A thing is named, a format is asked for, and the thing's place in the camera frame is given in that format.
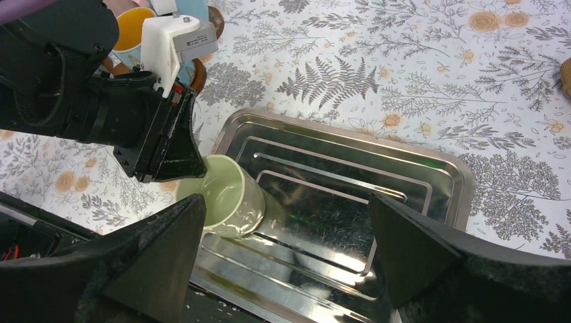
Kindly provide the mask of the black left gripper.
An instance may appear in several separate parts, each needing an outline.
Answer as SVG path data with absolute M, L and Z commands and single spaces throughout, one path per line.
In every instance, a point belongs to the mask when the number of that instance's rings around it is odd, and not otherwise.
M 93 77 L 70 107 L 62 137 L 113 148 L 140 182 L 202 178 L 207 169 L 193 135 L 197 92 L 175 81 L 167 98 L 149 71 Z

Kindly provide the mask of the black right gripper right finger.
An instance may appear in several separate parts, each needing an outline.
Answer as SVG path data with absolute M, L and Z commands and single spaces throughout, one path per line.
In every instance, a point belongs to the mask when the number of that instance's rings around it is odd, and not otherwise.
M 570 262 L 518 251 L 369 200 L 387 294 L 403 322 L 569 322 Z

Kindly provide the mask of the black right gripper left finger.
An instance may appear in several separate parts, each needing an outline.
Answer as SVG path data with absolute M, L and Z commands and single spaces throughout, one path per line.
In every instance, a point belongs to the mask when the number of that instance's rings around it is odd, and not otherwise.
M 110 234 L 1 262 L 2 322 L 177 322 L 205 223 L 192 194 Z

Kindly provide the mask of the light green mug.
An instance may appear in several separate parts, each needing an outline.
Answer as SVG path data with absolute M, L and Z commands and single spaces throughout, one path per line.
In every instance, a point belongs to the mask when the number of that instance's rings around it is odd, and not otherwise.
M 207 168 L 205 176 L 179 180 L 175 199 L 203 195 L 205 234 L 241 238 L 253 232 L 261 224 L 266 209 L 263 189 L 227 155 L 208 155 L 203 161 Z

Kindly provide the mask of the reddish brown coaster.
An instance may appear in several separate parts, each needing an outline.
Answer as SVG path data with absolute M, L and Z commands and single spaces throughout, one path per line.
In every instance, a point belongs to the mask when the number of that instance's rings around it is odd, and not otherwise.
M 138 59 L 133 59 L 136 64 L 129 67 L 127 64 L 112 59 L 111 56 L 106 57 L 103 60 L 102 67 L 113 76 L 123 75 L 127 73 L 132 73 L 134 67 L 141 67 Z M 207 72 L 205 67 L 200 61 L 194 62 L 194 65 L 190 67 L 182 67 L 182 71 L 177 76 L 179 82 L 189 85 L 191 88 L 197 91 L 199 94 L 206 82 Z

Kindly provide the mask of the blue mug yellow inside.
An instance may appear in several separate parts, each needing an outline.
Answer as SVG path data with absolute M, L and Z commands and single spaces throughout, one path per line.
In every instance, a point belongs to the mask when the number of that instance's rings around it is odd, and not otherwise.
M 118 61 L 132 67 L 136 64 L 133 59 L 138 59 L 141 64 L 141 35 L 144 20 L 151 17 L 160 17 L 154 10 L 146 7 L 130 9 L 117 17 L 119 26 L 119 40 L 116 42 L 112 55 Z M 193 63 L 183 62 L 182 67 L 190 67 Z

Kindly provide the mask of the scratched dark brown coaster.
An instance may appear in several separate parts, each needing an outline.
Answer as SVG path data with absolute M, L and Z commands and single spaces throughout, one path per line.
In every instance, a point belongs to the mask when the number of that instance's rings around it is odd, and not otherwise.
M 215 26 L 216 37 L 217 39 L 219 39 L 224 31 L 224 25 L 225 25 L 224 18 L 219 9 L 209 5 L 208 10 L 209 10 L 209 21 Z

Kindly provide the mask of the light blue mug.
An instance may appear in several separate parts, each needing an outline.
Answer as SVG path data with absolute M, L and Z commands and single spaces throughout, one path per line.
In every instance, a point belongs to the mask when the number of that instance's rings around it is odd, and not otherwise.
M 176 0 L 177 13 L 199 19 L 209 19 L 207 0 Z

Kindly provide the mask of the pink mug white inside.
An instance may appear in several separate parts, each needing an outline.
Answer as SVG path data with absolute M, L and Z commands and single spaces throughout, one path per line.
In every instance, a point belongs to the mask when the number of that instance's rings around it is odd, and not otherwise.
M 115 17 L 137 7 L 151 7 L 147 0 L 103 0 L 103 3 L 113 12 Z

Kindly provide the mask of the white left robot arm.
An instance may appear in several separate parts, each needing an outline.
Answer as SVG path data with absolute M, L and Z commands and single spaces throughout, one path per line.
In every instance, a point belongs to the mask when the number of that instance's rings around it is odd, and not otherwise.
M 111 75 L 104 59 L 119 25 L 103 1 L 1 2 L 1 128 L 113 148 L 140 182 L 201 178 L 192 134 L 197 92 L 178 78 L 181 17 L 154 17 L 157 46 L 143 39 L 140 64 Z

